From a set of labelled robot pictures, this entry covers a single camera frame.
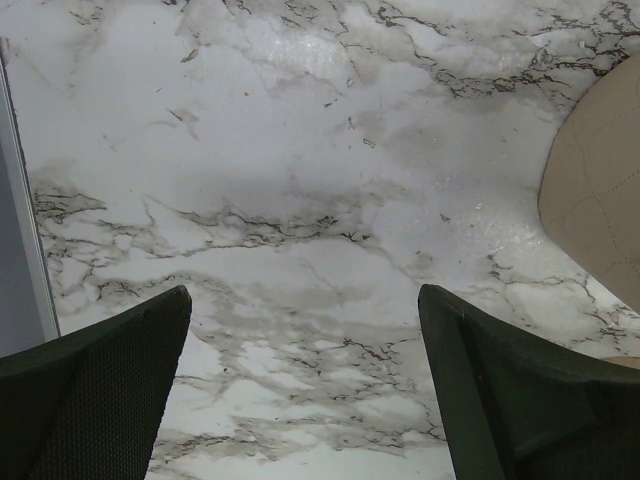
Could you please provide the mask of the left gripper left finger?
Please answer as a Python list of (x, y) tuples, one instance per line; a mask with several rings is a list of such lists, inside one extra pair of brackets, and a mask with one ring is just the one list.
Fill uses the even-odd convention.
[(179, 285), (2, 358), (2, 478), (144, 478), (191, 313)]

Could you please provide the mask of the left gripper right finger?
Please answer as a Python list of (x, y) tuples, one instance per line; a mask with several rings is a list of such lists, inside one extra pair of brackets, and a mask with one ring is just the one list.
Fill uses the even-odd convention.
[(440, 286), (419, 317), (458, 479), (636, 479), (639, 370), (554, 344)]

